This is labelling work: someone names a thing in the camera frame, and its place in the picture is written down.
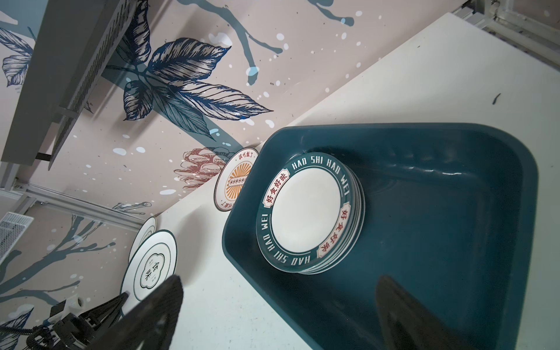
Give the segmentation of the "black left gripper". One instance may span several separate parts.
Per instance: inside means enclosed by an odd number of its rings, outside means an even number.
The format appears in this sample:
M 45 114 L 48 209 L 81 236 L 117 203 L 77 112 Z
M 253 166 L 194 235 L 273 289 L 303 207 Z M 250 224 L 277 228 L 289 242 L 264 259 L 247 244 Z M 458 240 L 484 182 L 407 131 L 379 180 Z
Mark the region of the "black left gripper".
M 83 312 L 80 317 L 73 314 L 66 315 L 53 325 L 51 333 L 54 344 L 50 349 L 86 349 L 94 338 L 92 326 L 111 326 L 118 321 L 128 296 L 128 293 L 121 293 L 118 297 Z

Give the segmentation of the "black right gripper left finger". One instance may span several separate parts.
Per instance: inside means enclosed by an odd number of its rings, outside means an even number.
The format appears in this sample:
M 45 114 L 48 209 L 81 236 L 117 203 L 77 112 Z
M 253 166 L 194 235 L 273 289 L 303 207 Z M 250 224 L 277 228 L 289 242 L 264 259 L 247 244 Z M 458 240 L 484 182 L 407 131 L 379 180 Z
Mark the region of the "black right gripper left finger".
M 180 277 L 173 275 L 135 306 L 89 349 L 169 349 L 183 301 Z

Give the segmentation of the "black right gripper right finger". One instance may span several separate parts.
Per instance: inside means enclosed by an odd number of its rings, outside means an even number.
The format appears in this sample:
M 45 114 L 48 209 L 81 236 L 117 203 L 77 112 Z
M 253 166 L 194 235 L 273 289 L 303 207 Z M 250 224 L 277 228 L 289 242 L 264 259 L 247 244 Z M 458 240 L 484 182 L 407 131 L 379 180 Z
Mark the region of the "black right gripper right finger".
M 376 306 L 387 349 L 473 349 L 392 277 L 376 285 Z

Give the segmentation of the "sunburst plate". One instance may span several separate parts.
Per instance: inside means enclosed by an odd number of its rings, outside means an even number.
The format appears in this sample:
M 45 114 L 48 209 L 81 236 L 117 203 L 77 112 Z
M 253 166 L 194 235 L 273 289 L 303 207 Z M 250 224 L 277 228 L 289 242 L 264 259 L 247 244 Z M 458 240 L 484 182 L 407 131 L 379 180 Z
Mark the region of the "sunburst plate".
M 258 156 L 255 148 L 247 147 L 235 153 L 226 163 L 214 188 L 217 210 L 232 210 Z
M 352 251 L 360 237 L 365 218 L 365 194 L 363 187 L 353 170 L 345 165 L 342 166 L 342 169 L 344 169 L 350 176 L 352 183 L 351 189 L 354 192 L 355 209 L 351 206 L 349 210 L 351 214 L 351 223 L 348 225 L 348 221 L 341 221 L 344 226 L 343 240 L 339 240 L 340 236 L 338 235 L 337 230 L 334 229 L 333 233 L 328 236 L 331 251 L 327 252 L 327 257 L 317 256 L 315 264 L 301 271 L 301 274 L 320 274 L 337 266 Z

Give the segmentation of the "dark teal plastic bin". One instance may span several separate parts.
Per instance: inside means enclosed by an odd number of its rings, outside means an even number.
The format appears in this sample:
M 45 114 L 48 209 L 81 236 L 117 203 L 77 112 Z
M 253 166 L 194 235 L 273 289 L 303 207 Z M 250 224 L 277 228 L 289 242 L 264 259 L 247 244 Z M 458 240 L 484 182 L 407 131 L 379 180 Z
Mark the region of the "dark teal plastic bin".
M 258 247 L 258 204 L 292 157 L 334 155 L 365 191 L 355 248 L 313 277 Z M 264 145 L 223 230 L 227 259 L 313 349 L 383 349 L 376 285 L 388 275 L 477 349 L 514 349 L 538 191 L 532 153 L 485 125 L 283 128 Z

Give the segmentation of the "small green rim plate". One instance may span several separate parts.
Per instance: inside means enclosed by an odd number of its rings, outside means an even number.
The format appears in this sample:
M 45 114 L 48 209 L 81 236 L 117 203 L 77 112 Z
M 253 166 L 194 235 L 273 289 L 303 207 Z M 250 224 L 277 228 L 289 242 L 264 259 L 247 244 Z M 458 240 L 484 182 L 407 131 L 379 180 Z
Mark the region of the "small green rim plate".
M 256 236 L 265 260 L 275 269 L 300 272 L 331 251 L 328 236 L 340 241 L 355 209 L 345 165 L 327 153 L 293 157 L 274 176 L 258 206 Z

